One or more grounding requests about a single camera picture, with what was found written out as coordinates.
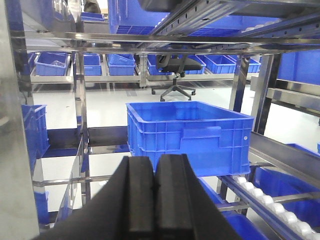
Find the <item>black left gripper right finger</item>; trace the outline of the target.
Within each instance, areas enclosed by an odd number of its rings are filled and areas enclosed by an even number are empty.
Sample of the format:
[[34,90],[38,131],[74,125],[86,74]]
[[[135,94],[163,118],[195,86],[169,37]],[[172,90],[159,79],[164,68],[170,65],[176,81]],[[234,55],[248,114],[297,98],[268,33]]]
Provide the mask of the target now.
[[185,154],[163,154],[155,172],[158,240],[239,240],[212,202]]

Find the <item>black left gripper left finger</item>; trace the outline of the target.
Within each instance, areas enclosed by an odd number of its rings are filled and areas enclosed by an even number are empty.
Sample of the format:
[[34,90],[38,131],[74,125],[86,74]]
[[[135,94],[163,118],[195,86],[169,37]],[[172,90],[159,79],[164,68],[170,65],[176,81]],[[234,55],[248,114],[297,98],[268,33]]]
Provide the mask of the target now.
[[38,240],[154,239],[154,175],[145,156],[125,156],[102,189]]

